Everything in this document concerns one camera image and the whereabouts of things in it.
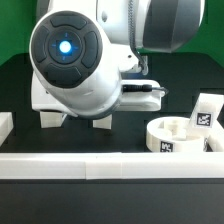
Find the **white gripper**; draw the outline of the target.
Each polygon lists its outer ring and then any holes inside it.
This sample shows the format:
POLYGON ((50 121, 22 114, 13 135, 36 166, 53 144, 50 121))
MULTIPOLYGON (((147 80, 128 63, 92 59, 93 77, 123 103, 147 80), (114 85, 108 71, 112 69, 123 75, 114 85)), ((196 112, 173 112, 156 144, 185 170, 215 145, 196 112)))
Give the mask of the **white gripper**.
POLYGON ((123 79, 119 71, 33 73, 31 99, 37 111, 158 111, 166 94, 156 81, 123 79))

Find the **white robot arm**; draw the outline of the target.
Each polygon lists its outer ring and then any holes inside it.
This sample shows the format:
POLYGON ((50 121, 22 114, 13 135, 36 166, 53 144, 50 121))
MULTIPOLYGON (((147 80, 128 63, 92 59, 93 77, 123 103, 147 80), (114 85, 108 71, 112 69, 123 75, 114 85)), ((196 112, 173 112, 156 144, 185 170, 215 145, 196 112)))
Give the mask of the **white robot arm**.
POLYGON ((201 25, 205 0, 37 0, 29 55, 32 107, 99 119, 158 111, 166 89, 146 78, 141 50, 171 53, 201 25))

